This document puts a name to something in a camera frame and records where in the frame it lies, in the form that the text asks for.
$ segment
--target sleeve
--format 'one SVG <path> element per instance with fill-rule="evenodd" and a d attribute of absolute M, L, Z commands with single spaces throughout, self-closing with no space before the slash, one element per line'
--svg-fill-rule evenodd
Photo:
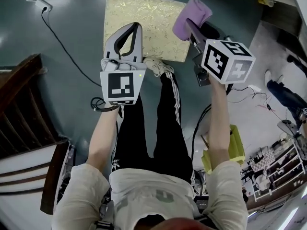
<path fill-rule="evenodd" d="M 223 230 L 245 230 L 248 211 L 243 199 L 240 165 L 233 161 L 219 164 L 206 177 L 209 194 L 204 214 Z"/>
<path fill-rule="evenodd" d="M 106 178 L 92 165 L 73 167 L 70 182 L 53 214 L 52 229 L 95 229 L 99 207 L 109 187 Z"/>

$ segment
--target white sneaker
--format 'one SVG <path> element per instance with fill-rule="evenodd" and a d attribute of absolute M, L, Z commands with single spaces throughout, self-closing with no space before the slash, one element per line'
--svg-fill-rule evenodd
<path fill-rule="evenodd" d="M 143 63 L 147 66 L 148 69 L 154 72 L 156 77 L 160 77 L 165 72 L 175 72 L 174 68 L 163 63 L 163 61 L 160 59 L 147 57 L 143 60 Z"/>
<path fill-rule="evenodd" d="M 264 86 L 267 86 L 267 83 L 272 80 L 271 71 L 267 70 L 264 74 Z"/>
<path fill-rule="evenodd" d="M 284 81 L 284 75 L 280 76 L 279 79 L 277 80 L 277 83 L 281 83 Z"/>

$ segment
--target wall socket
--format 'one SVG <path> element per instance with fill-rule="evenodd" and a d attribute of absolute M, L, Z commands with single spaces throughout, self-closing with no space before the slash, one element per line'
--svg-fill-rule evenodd
<path fill-rule="evenodd" d="M 35 5 L 41 10 L 43 10 L 44 7 L 47 7 L 47 11 L 50 11 L 52 8 L 52 6 L 44 0 L 36 0 Z"/>

